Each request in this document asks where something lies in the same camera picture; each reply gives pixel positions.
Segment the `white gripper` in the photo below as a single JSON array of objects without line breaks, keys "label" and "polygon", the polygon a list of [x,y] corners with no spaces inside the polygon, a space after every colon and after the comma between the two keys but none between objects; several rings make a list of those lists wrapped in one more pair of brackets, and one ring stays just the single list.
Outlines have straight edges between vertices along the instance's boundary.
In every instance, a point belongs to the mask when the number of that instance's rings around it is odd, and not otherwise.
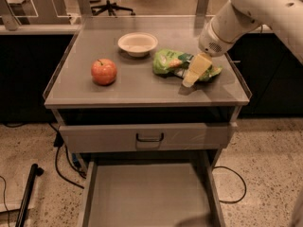
[{"label": "white gripper", "polygon": [[259,26],[258,21],[239,12],[230,1],[227,1],[204,25],[199,38],[199,47],[204,53],[197,54],[190,61],[183,85],[191,87],[211,66],[211,57],[223,55],[241,36]]}]

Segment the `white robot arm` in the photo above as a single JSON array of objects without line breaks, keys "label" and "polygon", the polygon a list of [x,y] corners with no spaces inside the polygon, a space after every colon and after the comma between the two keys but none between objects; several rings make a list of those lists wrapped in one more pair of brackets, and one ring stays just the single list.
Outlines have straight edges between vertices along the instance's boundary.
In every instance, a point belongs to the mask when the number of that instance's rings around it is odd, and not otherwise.
[{"label": "white robot arm", "polygon": [[190,62],[183,85],[192,86],[244,34],[268,26],[303,61],[303,2],[299,0],[228,0],[207,22],[199,38],[200,54]]}]

